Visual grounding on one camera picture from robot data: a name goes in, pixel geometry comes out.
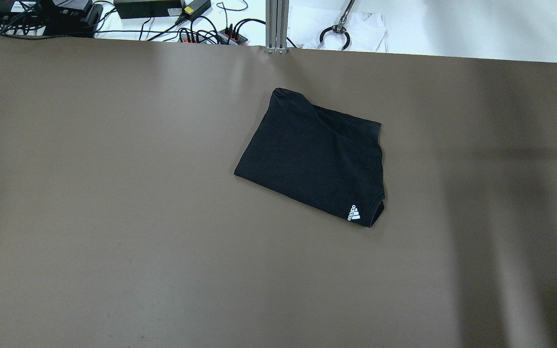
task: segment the black garment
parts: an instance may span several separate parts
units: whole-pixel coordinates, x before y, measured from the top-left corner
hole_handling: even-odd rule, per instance
[[[384,210],[380,128],[276,88],[234,174],[371,227]]]

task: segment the adidas logo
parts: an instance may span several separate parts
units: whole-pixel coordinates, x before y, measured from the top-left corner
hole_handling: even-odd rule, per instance
[[[352,205],[352,209],[350,210],[350,215],[347,216],[347,221],[358,220],[360,218],[360,213],[358,212],[358,208],[356,205]]]

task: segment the white label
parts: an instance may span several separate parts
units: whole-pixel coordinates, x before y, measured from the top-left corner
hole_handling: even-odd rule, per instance
[[[181,15],[182,14],[182,9],[166,9],[166,11],[169,13],[169,15],[174,16],[174,15]]]
[[[21,13],[24,12],[27,9],[27,7],[32,7],[35,4],[36,4],[35,1],[14,1],[14,5],[12,5],[12,9],[10,10],[10,12]]]

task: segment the metal post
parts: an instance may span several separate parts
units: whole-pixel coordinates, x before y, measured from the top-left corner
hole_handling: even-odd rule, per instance
[[[265,50],[268,53],[287,53],[287,20],[289,0],[265,2]]]

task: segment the black box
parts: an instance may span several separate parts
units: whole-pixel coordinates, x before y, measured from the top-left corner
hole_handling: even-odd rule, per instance
[[[182,13],[181,0],[115,0],[115,8],[119,17],[179,17]]]

